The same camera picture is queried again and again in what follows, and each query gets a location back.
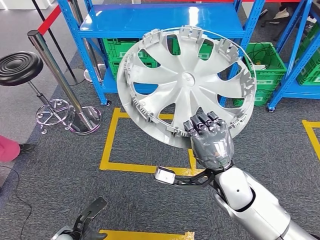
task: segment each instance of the green plastic crate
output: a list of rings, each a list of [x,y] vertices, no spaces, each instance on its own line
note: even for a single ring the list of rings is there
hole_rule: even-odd
[[[266,69],[256,69],[257,90],[275,90],[287,72],[284,62],[271,42],[249,43],[245,51],[254,64],[266,65]],[[249,60],[245,56],[245,64],[254,76],[254,70]]]
[[[152,62],[143,62],[146,66],[149,68],[156,68],[158,63],[156,61],[152,61]],[[117,80],[117,74],[118,69],[119,69],[120,61],[112,61],[109,62],[109,67],[111,69],[112,75],[113,76],[114,80]]]
[[[303,52],[310,44],[309,38],[305,38],[297,53],[294,63],[299,61]],[[318,86],[320,85],[320,47],[315,51],[297,77],[300,85]]]
[[[202,60],[209,59],[213,48],[214,48],[214,45],[211,44],[210,42],[204,42],[202,46],[201,46],[200,50],[198,51],[198,57]],[[172,38],[172,54],[173,55],[180,54],[180,48],[179,47],[179,43],[177,38]]]
[[[122,59],[133,45],[139,41],[138,38],[103,38],[103,39],[106,55],[108,56],[109,66],[113,78],[117,80],[118,69]],[[152,58],[146,52],[140,51],[139,58],[146,66],[149,68],[156,68],[158,62]]]
[[[315,25],[313,25],[310,31],[308,32],[308,34],[306,35],[306,38],[309,39],[309,41],[312,40],[315,35],[316,33],[318,33],[318,31],[320,30],[320,27],[318,23],[315,23]]]
[[[264,106],[269,99],[272,95],[272,92],[269,91],[257,91],[254,96],[254,106]],[[232,99],[233,105],[235,107],[241,107],[243,103],[243,99]]]

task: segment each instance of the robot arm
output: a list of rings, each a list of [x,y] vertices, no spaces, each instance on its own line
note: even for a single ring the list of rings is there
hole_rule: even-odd
[[[73,227],[65,226],[57,232],[51,240],[103,240],[107,235],[92,231],[89,224],[107,205],[102,197],[98,197],[83,210]]]
[[[195,159],[207,169],[191,178],[177,178],[171,170],[158,167],[156,180],[192,191],[212,186],[220,208],[257,240],[316,239],[293,222],[275,196],[235,167],[232,161],[233,141],[225,121],[214,112],[202,112],[190,120],[184,128],[190,135]]]

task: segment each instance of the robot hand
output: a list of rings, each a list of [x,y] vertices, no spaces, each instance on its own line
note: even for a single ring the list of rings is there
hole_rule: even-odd
[[[183,123],[189,133],[195,159],[201,165],[213,171],[223,171],[232,163],[234,154],[232,138],[226,121],[213,111],[201,112]]]

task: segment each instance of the yellow tape marking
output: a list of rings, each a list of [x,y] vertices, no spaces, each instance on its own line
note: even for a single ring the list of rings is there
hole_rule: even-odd
[[[160,114],[162,120],[172,120],[173,114]],[[119,163],[119,162],[109,162],[112,143],[115,135],[115,130],[118,119],[128,119],[129,115],[126,112],[120,112],[120,108],[115,107],[113,114],[111,118],[109,127],[108,135],[106,136],[106,144],[102,154],[101,162],[100,163],[100,170],[115,170],[115,171],[126,171],[126,172],[136,172],[136,173],[148,173],[153,174],[157,166],[154,165],[143,165],[143,164],[130,164],[130,163]],[[189,161],[190,168],[184,167],[168,167],[168,169],[174,171],[177,175],[180,176],[194,176],[203,171],[203,169],[196,168],[196,160],[193,157],[192,149],[188,150]]]
[[[108,234],[105,240],[194,240],[194,232],[182,234],[100,230],[100,234]]]
[[[306,134],[309,138],[311,144],[313,146],[314,151],[318,156],[320,161],[320,144],[318,140],[317,136],[315,136],[315,132],[312,128],[320,128],[320,121],[306,121],[302,120],[302,124],[306,129]]]

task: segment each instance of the stanchion post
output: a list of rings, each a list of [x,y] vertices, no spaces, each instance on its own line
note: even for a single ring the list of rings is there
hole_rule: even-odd
[[[27,33],[27,36],[72,105],[75,114],[73,122],[70,126],[71,131],[78,135],[87,135],[93,133],[100,126],[102,119],[101,113],[92,106],[82,107],[68,84],[66,77],[48,49],[44,37],[40,32],[38,30],[31,30]]]
[[[45,16],[42,14],[42,10],[40,10],[39,6],[38,6],[37,2],[35,0],[32,0],[34,7],[36,9],[36,11],[38,13],[40,18],[44,22],[45,20]],[[75,68],[75,69],[71,69],[70,65],[68,63],[68,61],[66,59],[63,52],[61,50],[60,46],[58,44],[57,39],[54,37],[54,33],[51,31],[51,29],[48,28],[48,32],[50,34],[50,36],[52,38],[53,42],[55,44],[57,49],[59,51],[60,55],[61,55],[62,59],[63,59],[63,62],[66,64],[66,66],[68,68],[68,71],[64,74],[66,79],[68,81],[70,85],[76,85],[82,82],[85,80],[85,71],[80,68]]]
[[[73,13],[74,18],[78,22],[78,25],[81,25],[84,21],[84,18],[82,17],[82,12],[80,11],[78,1],[70,0],[69,5],[71,10]],[[101,83],[102,81],[103,81],[103,76],[101,73],[101,70],[99,68],[99,64],[97,61],[96,55],[94,54],[93,47],[90,43],[88,43],[88,41],[87,41],[85,38],[83,38],[83,42],[85,43],[85,46],[87,48],[88,54],[89,55],[90,60],[91,61],[93,65],[93,68],[97,74],[98,81]]]

